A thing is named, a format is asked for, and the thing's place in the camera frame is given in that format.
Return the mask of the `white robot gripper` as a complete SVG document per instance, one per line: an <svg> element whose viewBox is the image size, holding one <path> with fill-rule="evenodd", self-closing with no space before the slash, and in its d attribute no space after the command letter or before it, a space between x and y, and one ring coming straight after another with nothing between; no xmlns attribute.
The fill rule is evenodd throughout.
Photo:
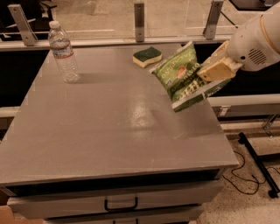
<svg viewBox="0 0 280 224"><path fill-rule="evenodd" d="M204 81L226 80L241 67L253 72L279 61L280 3L276 3L241 25L202 63L197 75Z"/></svg>

